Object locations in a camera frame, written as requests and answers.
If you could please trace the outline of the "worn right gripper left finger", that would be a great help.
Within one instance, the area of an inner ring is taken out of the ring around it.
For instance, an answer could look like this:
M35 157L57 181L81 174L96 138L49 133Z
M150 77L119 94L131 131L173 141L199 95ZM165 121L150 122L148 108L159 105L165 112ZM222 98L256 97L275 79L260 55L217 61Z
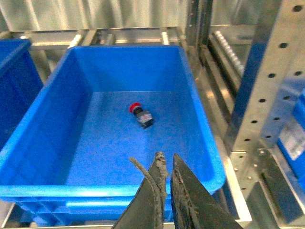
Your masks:
M147 170L134 157L130 162L144 176L133 200L115 222L116 229L162 229L167 198L166 180L169 173L163 152L155 153Z

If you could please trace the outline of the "worn right gripper right finger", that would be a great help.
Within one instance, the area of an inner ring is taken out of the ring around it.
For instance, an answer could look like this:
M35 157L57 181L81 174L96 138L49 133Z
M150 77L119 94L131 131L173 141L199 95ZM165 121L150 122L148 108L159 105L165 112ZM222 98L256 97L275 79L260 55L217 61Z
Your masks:
M176 229L242 228L213 198L177 153L173 156L171 202Z

